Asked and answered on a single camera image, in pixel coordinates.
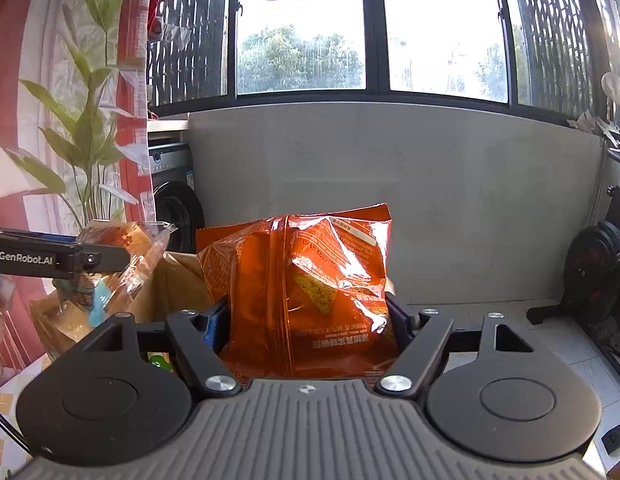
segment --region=washing machine door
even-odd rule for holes
[[[156,219],[176,225],[168,251],[195,253],[195,231],[205,226],[203,209],[194,191],[184,182],[170,180],[154,190]]]

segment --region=black cable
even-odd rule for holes
[[[28,455],[32,455],[32,451],[29,449],[29,446],[27,445],[26,440],[24,439],[23,435],[21,435],[20,432],[8,422],[8,420],[3,416],[1,412],[0,412],[0,428],[5,433],[7,433],[7,435],[14,442],[16,442],[21,448],[23,448],[23,450]]]

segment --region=checkered tablecloth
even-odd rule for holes
[[[15,428],[18,428],[15,413],[18,396],[27,384],[49,365],[49,357],[43,355],[0,387],[0,412]],[[21,469],[30,459],[31,457],[0,428],[0,480],[9,478],[10,474]]]

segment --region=window frame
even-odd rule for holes
[[[592,80],[600,81],[603,73],[610,70],[610,58],[605,40],[605,28],[596,0],[580,0],[586,40],[591,53]],[[306,102],[380,102],[398,104],[420,104],[469,110],[482,110],[567,125],[568,115],[522,105],[518,102],[517,67],[514,34],[508,0],[498,0],[498,16],[501,18],[504,51],[506,56],[506,78],[508,102],[392,90],[390,88],[390,64],[387,43],[387,24],[385,0],[363,0],[363,28],[365,41],[365,89],[318,89],[260,92],[237,95],[237,42],[236,25],[240,2],[228,3],[228,46],[227,46],[227,94],[222,96],[192,99],[183,102],[150,107],[159,117],[187,112],[216,110],[222,108],[244,107],[265,104],[306,103]],[[600,85],[594,85],[594,113],[605,115],[606,100],[602,97]]]

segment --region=sky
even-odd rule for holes
[[[264,27],[293,24],[298,34],[342,34],[365,59],[362,0],[239,0],[237,44]],[[462,74],[460,94],[482,97],[478,63],[492,44],[503,46],[498,0],[385,0],[393,89],[412,72],[415,91],[445,92],[448,75]]]

